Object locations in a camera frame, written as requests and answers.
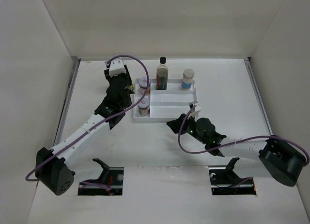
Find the red lid spice jar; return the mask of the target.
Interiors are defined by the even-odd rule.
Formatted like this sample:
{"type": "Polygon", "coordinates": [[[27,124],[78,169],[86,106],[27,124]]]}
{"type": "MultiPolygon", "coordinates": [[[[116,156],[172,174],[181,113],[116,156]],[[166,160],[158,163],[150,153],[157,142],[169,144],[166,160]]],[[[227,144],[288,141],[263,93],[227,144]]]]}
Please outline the red lid spice jar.
{"type": "Polygon", "coordinates": [[[140,78],[139,80],[139,92],[141,95],[145,94],[146,96],[150,93],[150,81],[147,81],[146,77],[140,78]]]}
{"type": "Polygon", "coordinates": [[[144,97],[139,103],[138,103],[138,109],[139,113],[142,116],[147,116],[150,109],[150,101],[148,97],[144,97]]]}

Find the tall dark sauce bottle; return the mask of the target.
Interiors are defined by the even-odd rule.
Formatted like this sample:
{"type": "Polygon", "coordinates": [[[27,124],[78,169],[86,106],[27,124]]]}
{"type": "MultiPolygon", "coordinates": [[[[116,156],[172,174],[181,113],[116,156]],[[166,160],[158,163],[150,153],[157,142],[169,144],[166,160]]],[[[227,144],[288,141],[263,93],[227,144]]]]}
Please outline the tall dark sauce bottle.
{"type": "Polygon", "coordinates": [[[166,66],[166,57],[160,57],[160,65],[156,69],[156,89],[166,90],[168,84],[168,68],[166,66]]]}

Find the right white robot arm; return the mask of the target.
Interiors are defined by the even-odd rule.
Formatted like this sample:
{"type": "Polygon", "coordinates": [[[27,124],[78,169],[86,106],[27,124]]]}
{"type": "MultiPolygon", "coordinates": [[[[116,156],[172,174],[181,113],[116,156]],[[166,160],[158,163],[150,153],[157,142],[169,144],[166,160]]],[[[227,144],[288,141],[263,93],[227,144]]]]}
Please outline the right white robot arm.
{"type": "Polygon", "coordinates": [[[310,156],[301,147],[279,136],[254,136],[242,140],[229,139],[216,131],[207,118],[195,120],[181,114],[167,122],[178,136],[189,134],[204,145],[202,153],[230,158],[223,173],[230,183],[247,177],[270,177],[282,185],[293,187],[308,165],[310,156]]]}

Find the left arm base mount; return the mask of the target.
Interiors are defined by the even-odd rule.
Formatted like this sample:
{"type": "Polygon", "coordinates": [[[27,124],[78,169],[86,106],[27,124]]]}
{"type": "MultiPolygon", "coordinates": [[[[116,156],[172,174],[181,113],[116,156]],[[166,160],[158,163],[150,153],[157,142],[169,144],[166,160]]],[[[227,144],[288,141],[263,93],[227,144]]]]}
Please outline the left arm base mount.
{"type": "Polygon", "coordinates": [[[123,195],[124,167],[109,167],[102,160],[94,162],[102,168],[97,179],[88,179],[79,183],[78,196],[121,196],[123,195]]]}

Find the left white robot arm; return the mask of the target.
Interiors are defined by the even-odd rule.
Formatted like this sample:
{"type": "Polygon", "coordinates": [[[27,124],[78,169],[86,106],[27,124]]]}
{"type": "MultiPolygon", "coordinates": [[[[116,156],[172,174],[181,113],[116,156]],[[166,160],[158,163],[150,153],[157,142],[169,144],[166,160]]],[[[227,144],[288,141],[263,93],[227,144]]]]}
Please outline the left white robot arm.
{"type": "Polygon", "coordinates": [[[109,87],[89,120],[58,145],[50,150],[43,147],[36,154],[35,177],[57,196],[74,182],[76,173],[71,169],[74,156],[87,148],[91,140],[112,130],[125,116],[125,109],[132,105],[133,83],[128,69],[114,76],[106,69],[104,75],[109,87]]]}

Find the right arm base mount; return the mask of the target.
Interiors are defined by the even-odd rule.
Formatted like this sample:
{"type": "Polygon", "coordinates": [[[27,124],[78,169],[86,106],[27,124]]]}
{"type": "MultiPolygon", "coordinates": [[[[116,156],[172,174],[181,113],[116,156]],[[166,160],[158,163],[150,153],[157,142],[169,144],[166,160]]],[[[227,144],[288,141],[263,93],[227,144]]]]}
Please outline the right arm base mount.
{"type": "Polygon", "coordinates": [[[209,167],[212,195],[256,195],[253,178],[240,178],[233,171],[238,160],[232,158],[227,166],[209,167]]]}

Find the blue label white powder jar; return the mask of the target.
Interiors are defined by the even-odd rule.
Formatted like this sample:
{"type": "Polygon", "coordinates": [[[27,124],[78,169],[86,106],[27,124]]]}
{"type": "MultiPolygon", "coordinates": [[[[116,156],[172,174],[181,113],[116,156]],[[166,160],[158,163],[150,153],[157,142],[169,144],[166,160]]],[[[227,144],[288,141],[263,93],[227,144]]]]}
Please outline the blue label white powder jar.
{"type": "Polygon", "coordinates": [[[181,82],[181,89],[182,90],[189,90],[192,86],[193,79],[194,79],[195,72],[193,69],[185,69],[183,72],[182,82],[181,82]]]}

